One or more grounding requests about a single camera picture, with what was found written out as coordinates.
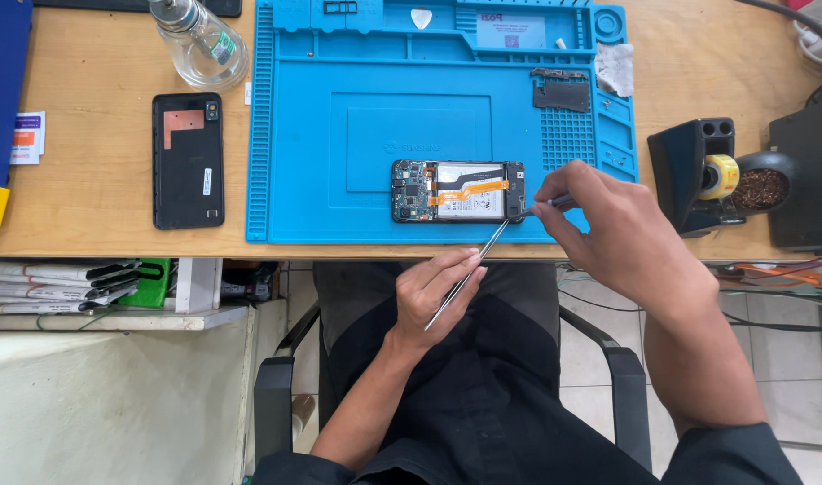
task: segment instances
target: green label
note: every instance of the green label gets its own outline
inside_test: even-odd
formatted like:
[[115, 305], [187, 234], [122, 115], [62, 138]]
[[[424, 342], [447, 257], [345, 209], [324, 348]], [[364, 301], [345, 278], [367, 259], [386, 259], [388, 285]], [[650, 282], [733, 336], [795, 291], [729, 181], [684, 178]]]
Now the green label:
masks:
[[234, 45], [234, 40], [223, 30], [220, 33], [220, 39], [216, 41], [216, 45], [210, 49], [210, 55], [220, 63], [220, 66], [224, 66], [232, 57], [232, 53], [236, 48], [237, 46]]

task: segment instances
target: white tiled floor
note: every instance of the white tiled floor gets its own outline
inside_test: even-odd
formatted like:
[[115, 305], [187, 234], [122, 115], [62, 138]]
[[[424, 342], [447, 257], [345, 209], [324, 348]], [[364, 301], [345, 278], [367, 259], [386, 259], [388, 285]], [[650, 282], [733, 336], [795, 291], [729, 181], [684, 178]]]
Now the white tiled floor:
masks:
[[[310, 261], [293, 261], [280, 286], [288, 298], [288, 322], [297, 319], [317, 300]], [[624, 309], [634, 303], [595, 281], [579, 281], [563, 288], [594, 303]], [[570, 310], [632, 348], [643, 362], [643, 313], [621, 313], [599, 308], [561, 295]], [[721, 295], [723, 311], [760, 323], [818, 325], [818, 307], [800, 300], [762, 295]], [[770, 424], [783, 440], [822, 444], [822, 343], [820, 334], [733, 327], [743, 352], [752, 365]], [[318, 392], [318, 333], [310, 332], [298, 348], [293, 393]], [[611, 378], [599, 347], [570, 325], [562, 326], [561, 399], [564, 406], [613, 441]], [[651, 427], [653, 470], [662, 476], [677, 446], [674, 424], [656, 398], [648, 379], [648, 410]], [[305, 452], [317, 437], [317, 414], [295, 442]], [[806, 485], [822, 485], [822, 453], [785, 450]]]

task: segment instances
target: smartphone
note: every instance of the smartphone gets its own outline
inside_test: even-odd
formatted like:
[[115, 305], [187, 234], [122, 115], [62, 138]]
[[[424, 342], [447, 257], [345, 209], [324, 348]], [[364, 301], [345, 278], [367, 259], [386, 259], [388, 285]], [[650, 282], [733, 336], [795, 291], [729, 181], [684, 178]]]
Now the smartphone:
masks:
[[217, 93], [153, 98], [153, 225], [215, 227], [225, 220], [222, 98]]
[[518, 161], [395, 160], [391, 175], [399, 223], [490, 223], [524, 212]]

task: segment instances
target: tape roll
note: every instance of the tape roll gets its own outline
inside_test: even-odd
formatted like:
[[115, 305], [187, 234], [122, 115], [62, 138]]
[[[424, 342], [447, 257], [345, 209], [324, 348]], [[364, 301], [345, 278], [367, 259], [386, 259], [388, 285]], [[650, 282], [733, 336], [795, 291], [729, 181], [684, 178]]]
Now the tape roll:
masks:
[[701, 200], [728, 197], [740, 182], [740, 167], [728, 155], [707, 155], [701, 174]]

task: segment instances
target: phone back cover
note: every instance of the phone back cover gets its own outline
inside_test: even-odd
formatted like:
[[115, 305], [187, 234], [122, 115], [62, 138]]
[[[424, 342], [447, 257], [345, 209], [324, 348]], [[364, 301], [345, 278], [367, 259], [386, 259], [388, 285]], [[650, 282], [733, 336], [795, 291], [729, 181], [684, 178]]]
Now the phone back cover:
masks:
[[[220, 119], [205, 120], [208, 101]], [[224, 221], [222, 102], [216, 93], [154, 98], [154, 216], [158, 229], [189, 229]]]

